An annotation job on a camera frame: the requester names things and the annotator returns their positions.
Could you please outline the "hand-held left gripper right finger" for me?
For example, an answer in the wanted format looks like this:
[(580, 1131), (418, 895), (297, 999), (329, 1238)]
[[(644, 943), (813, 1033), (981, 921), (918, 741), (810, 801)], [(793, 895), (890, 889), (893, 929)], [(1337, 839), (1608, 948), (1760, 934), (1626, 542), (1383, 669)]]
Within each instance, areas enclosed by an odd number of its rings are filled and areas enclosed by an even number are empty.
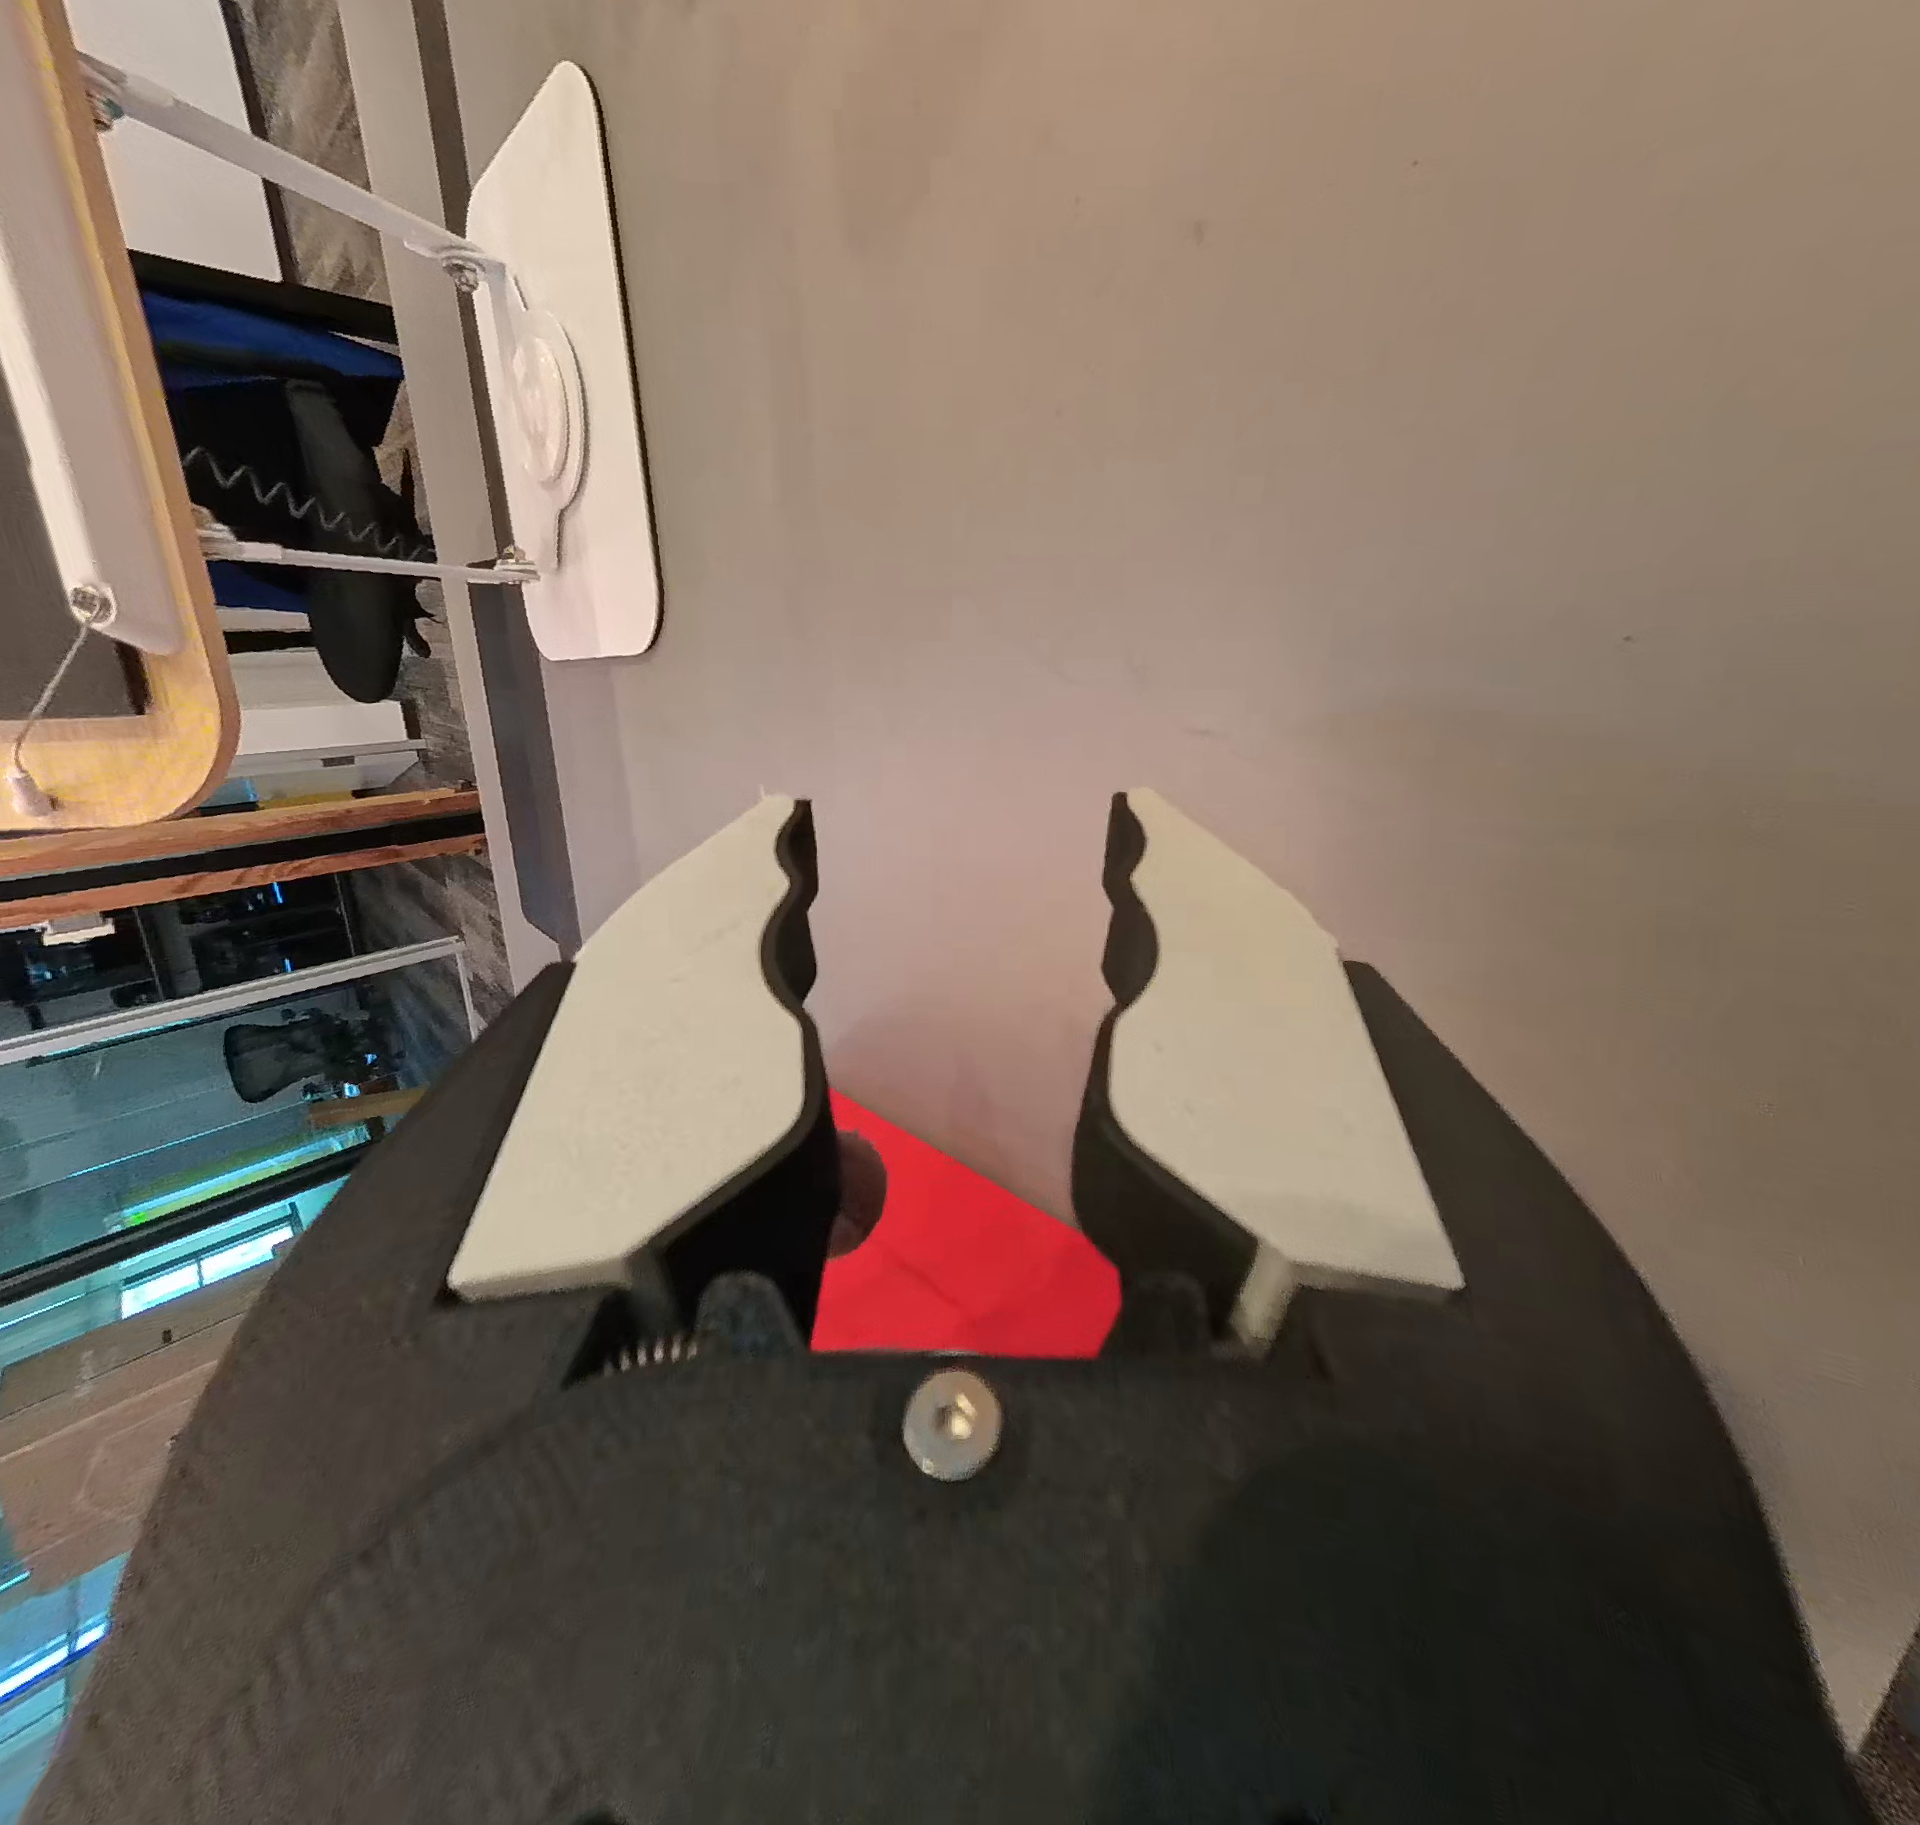
[(1303, 1291), (1460, 1293), (1334, 934), (1158, 791), (1112, 793), (1100, 889), (1075, 1227), (1117, 1268), (1112, 1327), (1282, 1330)]

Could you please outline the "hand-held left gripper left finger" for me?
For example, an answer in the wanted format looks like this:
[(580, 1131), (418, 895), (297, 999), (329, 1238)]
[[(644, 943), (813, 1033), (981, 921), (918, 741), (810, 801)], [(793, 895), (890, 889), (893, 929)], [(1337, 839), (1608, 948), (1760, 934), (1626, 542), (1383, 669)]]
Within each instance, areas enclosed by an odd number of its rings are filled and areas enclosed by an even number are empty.
[(468, 1304), (761, 1273), (813, 1304), (834, 1224), (813, 804), (764, 796), (629, 895), (564, 994), (448, 1264)]

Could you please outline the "red plastic bin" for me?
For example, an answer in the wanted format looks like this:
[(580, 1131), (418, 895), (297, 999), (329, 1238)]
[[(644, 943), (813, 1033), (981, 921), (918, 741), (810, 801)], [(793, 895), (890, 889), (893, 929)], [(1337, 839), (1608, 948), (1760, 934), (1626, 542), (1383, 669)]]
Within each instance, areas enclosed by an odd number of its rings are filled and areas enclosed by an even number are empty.
[(868, 1234), (825, 1264), (813, 1351), (1090, 1358), (1120, 1316), (1112, 1264), (1074, 1227), (854, 1101), (834, 1127), (885, 1167)]

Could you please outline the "black office chair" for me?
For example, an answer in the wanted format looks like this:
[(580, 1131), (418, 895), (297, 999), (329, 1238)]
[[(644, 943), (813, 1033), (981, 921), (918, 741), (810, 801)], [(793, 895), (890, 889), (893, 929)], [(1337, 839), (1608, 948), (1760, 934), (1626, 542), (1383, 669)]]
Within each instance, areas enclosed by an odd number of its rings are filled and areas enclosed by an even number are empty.
[(285, 1088), (301, 1094), (365, 1094), (401, 1088), (397, 1016), (385, 997), (348, 997), (340, 1009), (310, 1006), (280, 1022), (224, 1030), (224, 1063), (236, 1100), (257, 1105)]

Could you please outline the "wooden beam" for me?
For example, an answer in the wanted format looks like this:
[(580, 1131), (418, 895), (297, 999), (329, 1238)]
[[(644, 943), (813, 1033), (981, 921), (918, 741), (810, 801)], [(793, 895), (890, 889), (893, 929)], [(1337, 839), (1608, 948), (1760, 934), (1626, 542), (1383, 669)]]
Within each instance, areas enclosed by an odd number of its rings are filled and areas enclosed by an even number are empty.
[(2, 929), (484, 848), (478, 791), (446, 784), (18, 836), (2, 840)]

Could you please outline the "dark board with wooden rim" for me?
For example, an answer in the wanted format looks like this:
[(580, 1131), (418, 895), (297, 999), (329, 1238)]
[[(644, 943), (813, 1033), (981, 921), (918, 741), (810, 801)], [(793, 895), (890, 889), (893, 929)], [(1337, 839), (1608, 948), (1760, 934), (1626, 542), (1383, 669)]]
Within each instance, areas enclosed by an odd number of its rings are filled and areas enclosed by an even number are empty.
[(2, 0), (2, 388), (69, 645), (2, 724), (2, 832), (181, 815), (237, 702), (100, 136), (137, 119), (66, 0)]

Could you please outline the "white stand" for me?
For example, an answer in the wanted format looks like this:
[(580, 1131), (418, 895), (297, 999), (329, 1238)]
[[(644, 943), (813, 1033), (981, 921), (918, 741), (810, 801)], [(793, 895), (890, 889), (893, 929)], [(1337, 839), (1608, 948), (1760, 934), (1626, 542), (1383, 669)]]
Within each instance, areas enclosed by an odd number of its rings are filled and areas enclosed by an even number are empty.
[(164, 569), (182, 530), (164, 515), (158, 442), (137, 406), (131, 305), (107, 266), (124, 245), (86, 196), (100, 149), (80, 144), (73, 93), (471, 278), (512, 541), (457, 581), (520, 585), (541, 662), (650, 653), (663, 597), (632, 335), (601, 116), (575, 61), (551, 67), (481, 173), (473, 236), (95, 57), (2, 64), (2, 147), (27, 181), (2, 205), (2, 384), (63, 602), (82, 631), (144, 656), (182, 649), (182, 599)]

